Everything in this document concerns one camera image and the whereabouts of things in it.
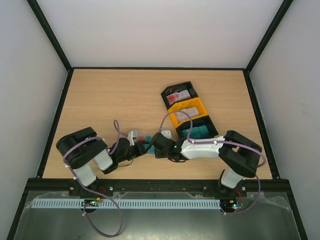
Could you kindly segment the red circle white card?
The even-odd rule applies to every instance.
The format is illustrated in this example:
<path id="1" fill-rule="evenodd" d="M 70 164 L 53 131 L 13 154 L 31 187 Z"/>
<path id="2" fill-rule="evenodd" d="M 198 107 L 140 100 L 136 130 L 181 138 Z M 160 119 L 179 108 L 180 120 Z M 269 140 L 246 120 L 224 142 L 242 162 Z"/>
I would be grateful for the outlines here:
<path id="1" fill-rule="evenodd" d="M 138 135 L 137 138 L 134 140 L 135 143 L 142 143 L 146 144 L 146 136 L 145 135 Z"/>

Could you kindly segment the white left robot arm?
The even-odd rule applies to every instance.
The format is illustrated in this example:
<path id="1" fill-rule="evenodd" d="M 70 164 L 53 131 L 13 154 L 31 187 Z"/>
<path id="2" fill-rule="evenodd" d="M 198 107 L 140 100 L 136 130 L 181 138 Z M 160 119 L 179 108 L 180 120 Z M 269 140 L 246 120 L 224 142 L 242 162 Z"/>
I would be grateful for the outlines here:
<path id="1" fill-rule="evenodd" d="M 97 180 L 90 161 L 106 175 L 115 171 L 120 163 L 143 156 L 151 148 L 148 142 L 138 141 L 134 132 L 127 137 L 120 135 L 118 133 L 116 142 L 108 147 L 92 127 L 87 127 L 62 137 L 56 148 L 75 180 L 88 187 Z"/>

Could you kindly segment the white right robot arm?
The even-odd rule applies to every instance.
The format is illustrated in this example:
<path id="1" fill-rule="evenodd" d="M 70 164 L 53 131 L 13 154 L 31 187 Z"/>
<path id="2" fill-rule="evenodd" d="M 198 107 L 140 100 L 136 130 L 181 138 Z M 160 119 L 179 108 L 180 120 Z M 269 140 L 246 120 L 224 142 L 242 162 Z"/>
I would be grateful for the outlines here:
<path id="1" fill-rule="evenodd" d="M 197 158 L 224 161 L 228 168 L 222 171 L 218 183 L 218 191 L 224 196 L 233 193 L 244 178 L 256 177 L 257 169 L 267 161 L 260 145 L 234 130 L 215 138 L 180 137 L 177 141 L 156 133 L 150 144 L 165 158 L 177 163 Z"/>

